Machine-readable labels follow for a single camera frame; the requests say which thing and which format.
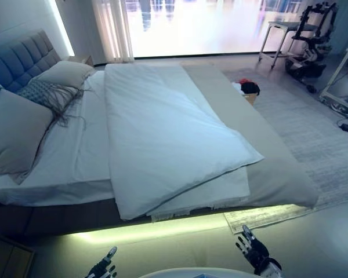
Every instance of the pillow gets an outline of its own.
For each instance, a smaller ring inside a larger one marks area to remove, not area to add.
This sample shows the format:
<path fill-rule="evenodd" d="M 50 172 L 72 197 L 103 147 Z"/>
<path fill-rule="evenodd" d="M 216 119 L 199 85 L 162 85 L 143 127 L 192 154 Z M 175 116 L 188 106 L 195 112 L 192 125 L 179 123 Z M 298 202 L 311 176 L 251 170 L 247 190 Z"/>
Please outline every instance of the pillow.
<path fill-rule="evenodd" d="M 81 89 L 84 80 L 94 72 L 95 69 L 86 64 L 59 61 L 33 79 Z"/>
<path fill-rule="evenodd" d="M 0 90 L 0 174 L 30 171 L 52 112 Z"/>
<path fill-rule="evenodd" d="M 73 99 L 81 96 L 82 92 L 83 90 L 73 87 L 34 80 L 16 94 L 49 108 L 52 110 L 53 116 L 58 118 L 62 116 L 66 106 Z"/>

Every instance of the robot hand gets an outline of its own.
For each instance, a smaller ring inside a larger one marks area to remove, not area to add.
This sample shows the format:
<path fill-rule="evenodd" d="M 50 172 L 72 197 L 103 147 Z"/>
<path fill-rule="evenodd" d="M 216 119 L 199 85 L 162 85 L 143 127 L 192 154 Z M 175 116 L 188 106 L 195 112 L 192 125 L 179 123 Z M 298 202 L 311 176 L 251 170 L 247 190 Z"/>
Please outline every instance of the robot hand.
<path fill-rule="evenodd" d="M 236 246 L 241 250 L 244 257 L 254 267 L 254 274 L 262 277 L 282 277 L 281 265 L 275 260 L 269 257 L 267 247 L 258 241 L 250 229 L 243 225 L 242 232 L 243 237 L 238 237 L 239 242 L 236 242 Z"/>
<path fill-rule="evenodd" d="M 109 264 L 111 264 L 111 258 L 115 255 L 117 247 L 113 247 L 110 252 L 93 268 L 89 271 L 86 278 L 110 278 L 116 277 L 117 272 L 114 272 L 115 266 L 113 265 L 107 270 Z"/>

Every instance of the gray rug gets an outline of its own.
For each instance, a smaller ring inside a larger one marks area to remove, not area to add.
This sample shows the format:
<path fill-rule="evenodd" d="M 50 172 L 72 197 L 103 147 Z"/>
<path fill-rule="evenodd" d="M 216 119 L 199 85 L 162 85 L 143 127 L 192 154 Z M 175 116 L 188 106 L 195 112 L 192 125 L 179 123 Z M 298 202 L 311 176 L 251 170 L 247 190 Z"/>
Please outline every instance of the gray rug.
<path fill-rule="evenodd" d="M 274 127 L 320 191 L 312 209 L 286 205 L 225 213 L 233 233 L 240 232 L 242 224 L 256 228 L 347 202 L 348 133 L 319 112 L 317 102 L 303 101 L 252 69 L 224 74 L 230 81 L 248 78 L 259 85 L 255 109 Z"/>

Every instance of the blue headboard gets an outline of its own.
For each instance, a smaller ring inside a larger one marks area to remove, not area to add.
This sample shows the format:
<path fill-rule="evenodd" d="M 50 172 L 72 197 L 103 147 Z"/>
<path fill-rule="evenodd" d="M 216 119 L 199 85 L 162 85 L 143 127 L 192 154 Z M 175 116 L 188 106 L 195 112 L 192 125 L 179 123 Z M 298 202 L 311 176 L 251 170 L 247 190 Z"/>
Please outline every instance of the blue headboard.
<path fill-rule="evenodd" d="M 60 58 L 44 30 L 25 34 L 0 47 L 0 84 L 16 92 Z"/>

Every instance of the under-bed lighting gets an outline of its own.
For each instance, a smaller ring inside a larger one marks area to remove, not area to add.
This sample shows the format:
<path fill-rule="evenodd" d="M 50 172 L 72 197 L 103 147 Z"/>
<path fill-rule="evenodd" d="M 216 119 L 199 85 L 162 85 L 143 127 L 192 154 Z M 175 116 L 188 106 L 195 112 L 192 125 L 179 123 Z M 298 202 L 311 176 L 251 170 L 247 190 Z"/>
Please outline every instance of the under-bed lighting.
<path fill-rule="evenodd" d="M 223 214 L 212 214 L 94 232 L 75 233 L 71 236 L 92 244 L 121 244 L 123 242 L 139 242 L 142 240 L 157 239 L 159 237 L 181 235 L 184 233 L 200 232 L 223 227 L 228 227 Z"/>

